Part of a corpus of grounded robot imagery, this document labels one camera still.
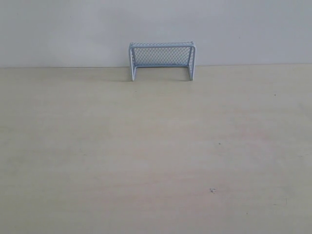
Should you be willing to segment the light blue mini soccer goal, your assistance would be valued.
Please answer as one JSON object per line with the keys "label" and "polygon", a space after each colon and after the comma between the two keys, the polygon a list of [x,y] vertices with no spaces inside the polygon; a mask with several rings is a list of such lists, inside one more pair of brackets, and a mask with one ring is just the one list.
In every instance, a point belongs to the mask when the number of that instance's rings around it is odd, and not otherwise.
{"label": "light blue mini soccer goal", "polygon": [[196,46],[192,41],[164,43],[131,42],[128,53],[132,81],[136,79],[138,68],[154,67],[187,68],[190,80],[194,80]]}

